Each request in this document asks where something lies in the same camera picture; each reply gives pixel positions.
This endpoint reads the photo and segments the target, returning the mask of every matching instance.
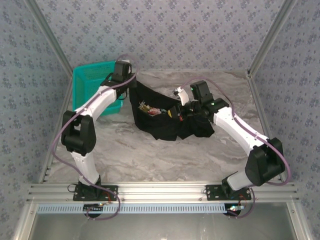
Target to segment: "marble floor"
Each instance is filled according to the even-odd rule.
[[[237,114],[262,133],[260,119],[245,72],[141,72],[138,80],[164,95],[174,98],[173,90],[195,76],[215,81],[234,101]],[[222,97],[208,83],[215,98]],[[210,138],[190,136],[176,141],[155,140],[139,130],[132,115],[129,98],[118,114],[101,116],[95,123],[97,143],[93,150],[95,165],[103,182],[220,181],[245,167],[247,156],[240,145],[223,129],[213,126]],[[74,164],[61,144],[57,155]],[[77,182],[78,174],[54,160],[49,183]]]

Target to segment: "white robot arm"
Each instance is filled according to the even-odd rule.
[[[180,87],[177,88],[174,94],[179,96],[181,104],[171,108],[170,115],[182,121],[185,117],[194,115],[208,118],[210,122],[221,127],[235,139],[248,156],[245,169],[222,180],[222,188],[227,195],[230,196],[252,185],[261,186],[285,170],[280,157],[257,139],[258,137],[265,140],[283,154],[282,143],[277,138],[269,139],[250,127],[238,115],[233,117],[232,108],[221,98],[214,99],[205,81],[198,81],[190,87],[196,101],[190,101],[186,91]],[[234,118],[255,136],[240,127]]]
[[[114,72],[109,74],[105,81],[101,83],[97,92],[81,107],[75,111],[66,111],[63,115],[62,125],[64,125],[73,115],[84,110],[62,133],[61,142],[71,153],[77,168],[91,183],[96,184],[100,180],[97,172],[94,154],[92,150],[96,144],[95,122],[102,112],[114,101],[127,91],[127,88],[134,87],[134,79],[128,85],[121,88],[112,89],[110,87],[123,83],[132,77],[132,66],[128,60],[117,61]],[[79,181],[84,185],[89,185],[82,177]]]
[[[97,118],[102,114],[102,112],[114,101],[117,100],[117,92],[116,90],[110,88],[106,92],[102,93],[103,90],[107,89],[108,86],[100,86],[98,91],[89,99],[90,102],[96,95],[99,97],[89,106],[89,108],[84,109],[84,112],[81,113],[82,116],[90,116],[92,117],[93,124],[95,124]],[[86,103],[77,108],[75,112],[79,112],[83,108],[85,108]],[[94,160],[93,152],[88,152],[85,156],[82,156],[80,153],[76,151],[71,152],[72,157],[75,160],[75,164],[77,168],[81,171],[81,173],[92,183],[96,183],[99,179],[99,173],[97,172]],[[88,185],[88,183],[80,178],[79,181],[83,184]]]

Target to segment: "black fabric bag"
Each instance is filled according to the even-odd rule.
[[[155,139],[175,141],[177,136],[185,139],[192,134],[199,138],[208,138],[215,132],[209,120],[202,116],[190,116],[179,121],[166,113],[151,116],[139,109],[141,102],[165,110],[179,103],[178,100],[153,91],[141,82],[137,81],[137,87],[129,89],[129,98],[135,125],[140,130],[150,133]]]

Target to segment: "blue floral wallpaper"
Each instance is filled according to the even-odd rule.
[[[320,1],[298,0],[254,76],[268,123],[320,239]]]
[[[1,0],[0,9],[0,240],[9,240],[69,80],[23,0]]]
[[[72,67],[248,69],[283,0],[37,0]]]

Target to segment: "purple cable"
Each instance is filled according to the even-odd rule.
[[[250,208],[250,210],[249,210],[246,214],[241,215],[241,216],[238,216],[236,213],[228,210],[228,211],[227,211],[228,213],[234,215],[233,217],[231,216],[232,218],[235,218],[235,219],[243,219],[243,218],[245,218],[246,216],[248,216],[250,213],[252,213],[252,211],[254,210],[255,205],[256,205],[256,196],[255,196],[255,192],[253,191],[253,189],[252,189],[251,187],[250,187],[250,190],[251,190],[251,192],[252,192],[252,198],[253,198],[252,207]]]
[[[131,59],[133,59],[135,61],[135,58],[130,56],[129,54],[123,54],[123,55],[120,55],[116,60],[118,61],[119,59],[122,59],[124,57],[130,57]],[[106,91],[110,90],[110,89],[115,89],[115,88],[118,88],[118,87],[121,87],[123,85],[126,85],[128,84],[129,82],[131,82],[136,76],[137,76],[137,73],[139,72],[139,68],[137,67],[136,69],[136,72],[134,73],[134,75],[128,79],[127,81],[123,82],[123,83],[120,83],[120,84],[117,84],[117,85],[114,85],[112,87],[108,87],[106,89],[104,89],[103,91],[101,91],[101,93],[105,93]],[[115,196],[115,198],[117,199],[118,201],[118,207],[115,211],[114,214],[112,214],[111,216],[107,216],[107,217],[101,217],[101,218],[92,218],[92,217],[89,217],[89,211],[86,212],[86,216],[88,217],[88,219],[90,220],[95,220],[95,221],[102,221],[102,220],[108,220],[108,219],[112,219],[114,218],[116,215],[118,215],[120,209],[121,209],[121,201],[120,201],[120,198],[117,194],[115,194],[113,191],[107,189],[107,188],[104,188],[102,186],[98,186],[98,185],[95,185],[94,183],[92,183],[90,180],[88,180],[85,176],[83,176],[83,174],[81,173],[81,171],[74,165],[62,160],[60,157],[58,157],[56,155],[56,151],[55,151],[55,146],[56,144],[58,143],[58,140],[60,138],[60,136],[62,135],[63,131],[67,128],[67,126],[73,121],[75,120],[81,113],[83,113],[85,111],[85,108],[88,108],[98,97],[100,97],[100,95],[98,94],[97,96],[95,96],[91,101],[89,101],[87,103],[87,105],[84,106],[83,109],[81,109],[79,112],[77,112],[73,117],[71,117],[67,122],[66,124],[61,128],[61,130],[58,132],[58,134],[56,135],[55,139],[53,140],[51,146],[50,146],[50,151],[51,151],[51,154],[61,163],[73,168],[79,175],[80,175],[80,178],[83,178],[89,185],[97,188],[97,189],[101,189],[105,192],[108,192],[112,195]]]
[[[256,136],[255,133],[251,132],[249,129],[247,129],[245,126],[243,126],[241,124],[241,122],[239,122],[239,120],[237,119],[237,116],[236,116],[236,110],[235,110],[235,106],[234,106],[234,103],[231,101],[231,99],[226,95],[226,93],[214,82],[212,81],[211,79],[205,77],[205,76],[196,76],[196,77],[193,77],[191,79],[189,79],[188,81],[186,81],[182,86],[181,88],[183,89],[188,83],[194,81],[194,80],[206,80],[206,81],[209,81],[210,83],[212,83],[219,91],[220,93],[222,93],[222,95],[229,101],[229,103],[231,104],[231,112],[232,112],[232,117],[234,119],[234,121],[243,129],[245,130],[248,134],[250,134],[251,136],[255,137],[256,139],[258,139],[259,141],[261,141],[262,143],[264,143],[265,145],[267,145],[269,148],[271,148],[278,156],[279,158],[282,160],[283,164],[285,165],[286,167],[286,170],[287,170],[287,177],[286,177],[286,180],[284,182],[281,182],[281,183],[275,183],[275,182],[269,182],[267,181],[268,184],[270,185],[274,185],[274,186],[283,186],[283,185],[286,185],[290,179],[291,179],[291,170],[290,170],[290,167],[289,167],[289,164],[287,162],[287,160],[285,159],[285,157],[281,154],[281,152],[279,152],[274,146],[272,146],[269,142],[267,142],[266,140],[262,139],[261,137],[259,136]]]

